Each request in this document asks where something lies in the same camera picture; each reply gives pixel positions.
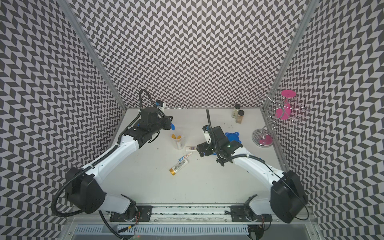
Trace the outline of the blue lid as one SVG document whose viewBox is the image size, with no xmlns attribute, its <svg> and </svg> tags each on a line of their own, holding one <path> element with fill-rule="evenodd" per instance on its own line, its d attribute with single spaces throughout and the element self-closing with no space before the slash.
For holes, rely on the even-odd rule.
<svg viewBox="0 0 384 240">
<path fill-rule="evenodd" d="M 240 140 L 240 133 L 234 132 L 234 133 L 225 133 L 225 136 L 228 138 L 229 142 L 235 141 L 238 143 L 242 143 Z"/>
</svg>

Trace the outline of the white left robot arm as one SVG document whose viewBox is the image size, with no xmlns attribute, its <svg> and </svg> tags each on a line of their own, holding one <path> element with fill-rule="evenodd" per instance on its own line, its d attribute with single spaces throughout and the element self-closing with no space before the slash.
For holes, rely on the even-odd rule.
<svg viewBox="0 0 384 240">
<path fill-rule="evenodd" d="M 117 142 L 82 168 L 74 167 L 66 172 L 65 183 L 52 199 L 54 216 L 66 218 L 105 211 L 120 214 L 125 221 L 137 218 L 136 202 L 125 195 L 107 193 L 102 183 L 121 162 L 145 144 L 152 143 L 161 130 L 173 129 L 173 117 L 165 115 L 166 103 L 149 98 L 150 106 L 144 107 L 143 95 L 148 96 L 149 92 L 139 91 L 139 113 L 119 134 Z"/>
</svg>

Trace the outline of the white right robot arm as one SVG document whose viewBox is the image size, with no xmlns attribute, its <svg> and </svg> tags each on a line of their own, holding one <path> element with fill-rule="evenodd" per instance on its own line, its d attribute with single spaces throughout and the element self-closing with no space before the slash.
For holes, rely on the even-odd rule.
<svg viewBox="0 0 384 240">
<path fill-rule="evenodd" d="M 203 126 L 206 141 L 197 146 L 200 156 L 216 155 L 216 161 L 221 166 L 226 163 L 237 165 L 269 190 L 265 197 L 255 194 L 247 199 L 244 203 L 246 218 L 255 222 L 263 215 L 276 215 L 286 224 L 296 219 L 308 203 L 299 176 L 291 170 L 283 172 L 276 169 L 252 155 L 241 143 L 229 141 L 221 127 L 212 126 L 210 112 L 206 114 L 208 124 Z"/>
</svg>

